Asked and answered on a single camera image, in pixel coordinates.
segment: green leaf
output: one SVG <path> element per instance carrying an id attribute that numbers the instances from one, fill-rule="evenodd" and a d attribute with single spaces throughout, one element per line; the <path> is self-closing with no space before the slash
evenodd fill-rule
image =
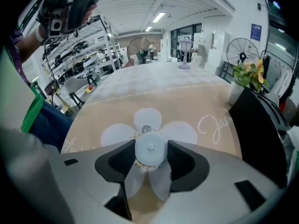
<path id="1" fill-rule="evenodd" d="M 245 69 L 245 65 L 244 65 L 243 63 L 240 63 L 238 66 L 239 66 L 243 71 L 246 70 L 246 69 Z"/>
<path id="2" fill-rule="evenodd" d="M 256 65 L 251 64 L 250 67 L 251 67 L 250 72 L 258 72 L 258 69 L 256 68 Z"/>
<path id="3" fill-rule="evenodd" d="M 238 71 L 238 72 L 240 72 L 242 70 L 239 66 L 234 66 L 233 69 Z"/>
<path id="4" fill-rule="evenodd" d="M 250 83 L 250 78 L 249 77 L 242 77 L 242 82 L 244 86 L 247 86 Z"/>
<path id="5" fill-rule="evenodd" d="M 263 83 L 264 83 L 267 87 L 269 87 L 268 81 L 267 81 L 266 79 L 263 80 Z"/>
<path id="6" fill-rule="evenodd" d="M 241 82 L 240 80 L 236 80 L 235 81 L 239 86 L 242 86 L 242 87 L 244 87 L 244 84 L 243 84 L 243 82 Z"/>
<path id="7" fill-rule="evenodd" d="M 241 74 L 237 71 L 234 72 L 234 77 L 241 78 Z"/>
<path id="8" fill-rule="evenodd" d="M 262 85 L 261 85 L 261 83 L 258 83 L 257 93 L 259 93 L 261 91 L 261 89 L 262 89 Z"/>
<path id="9" fill-rule="evenodd" d="M 252 80 L 251 83 L 253 84 L 253 86 L 258 90 L 258 84 L 260 84 L 259 82 Z"/>
<path id="10" fill-rule="evenodd" d="M 258 72 L 258 69 L 257 69 L 256 67 L 251 68 L 251 69 L 250 69 L 250 72 Z"/>

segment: potted plant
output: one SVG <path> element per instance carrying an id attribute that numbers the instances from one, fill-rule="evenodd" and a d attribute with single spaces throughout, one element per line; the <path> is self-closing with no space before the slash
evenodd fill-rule
<path id="1" fill-rule="evenodd" d="M 263 60 L 258 60 L 256 65 L 240 63 L 234 66 L 234 70 L 234 78 L 228 90 L 228 103 L 231 105 L 249 84 L 252 84 L 257 92 L 261 91 L 262 84 L 269 86 L 267 80 L 263 78 Z"/>

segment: table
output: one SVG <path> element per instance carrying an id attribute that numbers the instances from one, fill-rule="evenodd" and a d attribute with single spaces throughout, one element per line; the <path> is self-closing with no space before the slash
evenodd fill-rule
<path id="1" fill-rule="evenodd" d="M 226 102 L 229 83 L 200 67 L 150 63 L 119 69 L 97 88 L 75 118 L 62 153 L 78 152 L 158 132 L 173 139 L 241 156 Z M 147 223 L 163 206 L 149 171 L 127 194 L 135 223 Z"/>

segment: blue sign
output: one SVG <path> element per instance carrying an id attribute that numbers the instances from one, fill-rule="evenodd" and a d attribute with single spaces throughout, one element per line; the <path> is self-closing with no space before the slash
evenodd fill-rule
<path id="1" fill-rule="evenodd" d="M 262 35 L 262 26 L 251 24 L 250 38 L 257 41 L 261 41 L 261 35 Z"/>

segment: white flower pot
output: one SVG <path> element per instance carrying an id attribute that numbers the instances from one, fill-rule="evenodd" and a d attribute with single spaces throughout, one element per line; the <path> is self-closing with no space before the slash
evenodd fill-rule
<path id="1" fill-rule="evenodd" d="M 236 82 L 232 82 L 228 89 L 228 103 L 234 105 L 239 96 L 242 94 L 244 87 L 238 85 Z"/>

